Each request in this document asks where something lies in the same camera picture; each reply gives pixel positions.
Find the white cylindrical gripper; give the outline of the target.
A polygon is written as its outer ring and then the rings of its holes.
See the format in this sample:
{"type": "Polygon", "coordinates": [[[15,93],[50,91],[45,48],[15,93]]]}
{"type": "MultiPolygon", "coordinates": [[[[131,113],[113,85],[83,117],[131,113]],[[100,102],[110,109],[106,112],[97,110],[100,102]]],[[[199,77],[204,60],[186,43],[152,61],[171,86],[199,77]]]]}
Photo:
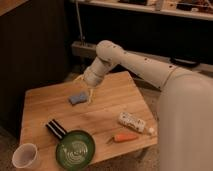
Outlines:
{"type": "Polygon", "coordinates": [[[87,85],[91,86],[88,88],[88,104],[92,102],[94,92],[94,88],[92,87],[96,87],[103,81],[110,68],[111,66],[109,62],[96,57],[92,64],[86,68],[83,75],[79,75],[73,80],[73,82],[84,80],[87,85]]]}

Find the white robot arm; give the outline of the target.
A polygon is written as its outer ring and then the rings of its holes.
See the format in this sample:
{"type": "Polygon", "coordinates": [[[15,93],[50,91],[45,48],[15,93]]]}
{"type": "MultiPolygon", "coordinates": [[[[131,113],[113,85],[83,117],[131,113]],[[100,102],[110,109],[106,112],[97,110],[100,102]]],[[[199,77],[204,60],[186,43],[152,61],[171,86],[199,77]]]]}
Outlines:
{"type": "Polygon", "coordinates": [[[83,74],[95,87],[121,65],[161,91],[157,113],[159,171],[213,171],[213,79],[124,50],[103,40],[74,42],[72,53],[95,60],[83,74]]]}

